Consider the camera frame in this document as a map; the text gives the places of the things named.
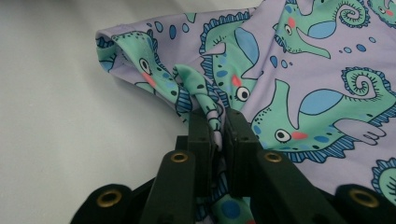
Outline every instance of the blue spot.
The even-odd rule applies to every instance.
[[[327,132],[327,133],[334,133],[335,131],[336,131],[336,130],[334,129],[333,126],[330,126],[330,127],[326,128],[326,132]]]
[[[227,74],[228,74],[227,71],[220,70],[220,71],[218,71],[218,72],[216,73],[216,76],[218,76],[218,77],[225,77],[225,76],[227,76]]]
[[[188,24],[183,23],[183,26],[181,27],[184,33],[187,33],[190,30],[190,27]]]
[[[366,47],[364,47],[364,46],[361,45],[361,44],[357,45],[356,48],[357,48],[359,51],[361,51],[361,52],[366,51]]]
[[[162,23],[160,23],[158,21],[155,21],[154,25],[155,25],[155,29],[157,29],[158,32],[161,33],[163,31],[163,24]]]
[[[321,143],[329,142],[329,138],[325,136],[315,136],[314,139]]]
[[[220,58],[219,63],[220,63],[220,64],[225,64],[225,63],[227,63],[227,59],[225,58],[225,55],[224,55],[224,57],[221,57],[221,58]]]
[[[247,58],[252,63],[256,63],[259,60],[259,46],[254,35],[242,28],[236,28],[235,37],[239,48],[244,51]]]
[[[260,144],[262,144],[262,148],[267,148],[267,143],[260,141]]]
[[[272,65],[273,65],[273,67],[274,68],[277,68],[277,57],[276,56],[271,56],[270,57],[270,61],[271,61],[271,63],[272,63]]]
[[[236,219],[241,215],[239,204],[234,201],[226,201],[221,205],[221,211],[224,216],[230,219]]]
[[[344,51],[345,51],[346,53],[350,53],[350,52],[352,52],[352,49],[345,47],[345,48],[344,48]]]
[[[307,115],[318,115],[337,105],[342,98],[343,94],[338,91],[313,91],[303,99],[300,111]]]
[[[177,30],[176,30],[175,25],[171,25],[169,27],[169,37],[171,37],[171,39],[175,39],[176,33],[177,33]]]
[[[291,9],[291,7],[290,6],[285,6],[285,9],[289,12],[289,13],[291,13],[292,12],[292,9]]]
[[[113,64],[113,62],[100,62],[100,65],[102,65],[103,69],[105,69],[107,72],[113,68]]]
[[[308,30],[308,36],[315,39],[323,39],[331,36],[336,27],[335,21],[325,21],[311,26]]]
[[[282,67],[284,67],[284,68],[288,67],[288,63],[286,63],[285,60],[282,60],[282,62],[280,64],[282,64]]]
[[[261,130],[260,127],[257,126],[257,125],[254,125],[254,126],[253,126],[253,130],[254,130],[254,132],[255,132],[256,134],[261,134],[261,133],[262,133],[262,130]]]
[[[307,145],[299,145],[299,148],[302,150],[308,150],[310,147]]]
[[[173,89],[176,86],[175,82],[166,82],[166,87],[169,89]]]
[[[373,37],[369,37],[370,42],[375,43],[376,40]]]

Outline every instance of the curled seahorse tail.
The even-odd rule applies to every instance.
[[[345,82],[345,88],[353,95],[367,95],[370,92],[370,84],[373,85],[376,96],[389,94],[394,97],[396,95],[395,92],[390,89],[390,83],[385,79],[385,74],[380,71],[375,71],[366,67],[353,67],[343,70],[342,73],[341,77]]]
[[[363,0],[356,0],[356,3],[349,3],[350,8],[341,10],[340,20],[341,23],[351,28],[361,28],[368,26],[370,23],[369,9],[364,5]]]

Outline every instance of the seahorse print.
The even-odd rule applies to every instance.
[[[353,149],[355,141],[375,145],[384,135],[377,127],[396,117],[396,93],[382,72],[370,68],[347,68],[341,77],[346,90],[359,97],[333,90],[312,91],[301,102],[297,127],[288,114],[290,87],[276,80],[272,102],[251,123],[263,148],[282,151],[294,162],[325,162],[328,157],[344,158],[343,151]],[[342,130],[343,121],[358,126],[363,123],[366,129],[347,134],[350,130]]]
[[[213,81],[225,106],[240,110],[256,85],[257,79],[243,75],[259,60],[259,47],[252,33],[240,25],[250,18],[248,11],[221,16],[204,25],[200,53],[205,75]],[[223,52],[213,52],[223,44]]]
[[[373,187],[375,191],[384,195],[391,203],[396,205],[396,159],[377,160],[376,165],[376,167],[373,167]]]
[[[102,65],[103,69],[109,72],[113,68],[117,58],[114,42],[112,40],[106,41],[101,36],[96,39],[96,47],[99,63]]]
[[[382,22],[396,29],[396,4],[393,0],[368,0],[367,4]]]
[[[122,51],[123,63],[136,67],[151,88],[175,105],[180,116],[192,110],[190,94],[161,63],[157,54],[158,42],[151,30],[113,35],[112,40],[119,46],[117,50]],[[135,84],[149,91],[148,85]]]
[[[298,31],[315,39],[328,38],[336,30],[338,13],[341,23],[351,28],[369,23],[368,9],[362,0],[314,0],[311,12],[306,15],[302,14],[296,0],[287,0],[279,23],[274,25],[276,43],[284,52],[308,52],[330,59],[329,51],[306,43]]]

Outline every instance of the brass grommet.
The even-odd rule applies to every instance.
[[[175,153],[171,157],[171,161],[174,161],[174,162],[183,162],[188,159],[189,159],[189,156],[182,152]]]
[[[349,197],[351,197],[356,203],[366,207],[375,208],[379,206],[379,201],[376,197],[361,189],[351,189],[349,191]]]
[[[122,194],[117,189],[104,191],[96,200],[99,207],[111,207],[121,200]]]
[[[267,152],[264,154],[264,158],[268,161],[271,162],[280,162],[282,161],[282,157],[279,156],[279,154],[275,152]]]

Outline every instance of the seahorse eye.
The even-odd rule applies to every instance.
[[[382,13],[382,14],[385,14],[385,10],[384,10],[384,8],[382,8],[382,7],[378,7],[378,10]]]
[[[236,95],[235,95],[235,97],[236,97],[237,100],[242,101],[242,102],[245,102],[245,101],[248,99],[249,95],[250,95],[250,92],[249,92],[248,88],[246,88],[246,87],[239,87],[239,88],[236,90]]]
[[[287,143],[289,142],[289,140],[291,139],[291,136],[288,132],[286,132],[283,129],[278,129],[275,132],[275,138],[277,141],[279,141],[280,143]]]
[[[144,59],[144,58],[141,58],[139,60],[139,63],[140,63],[140,68],[142,68],[143,71],[145,71],[145,73],[151,75],[151,70],[149,69],[148,61],[146,61],[146,59]]]
[[[291,31],[291,28],[289,25],[287,25],[287,24],[285,25],[285,30],[286,30],[286,33],[288,33],[288,35],[291,35],[292,31]]]

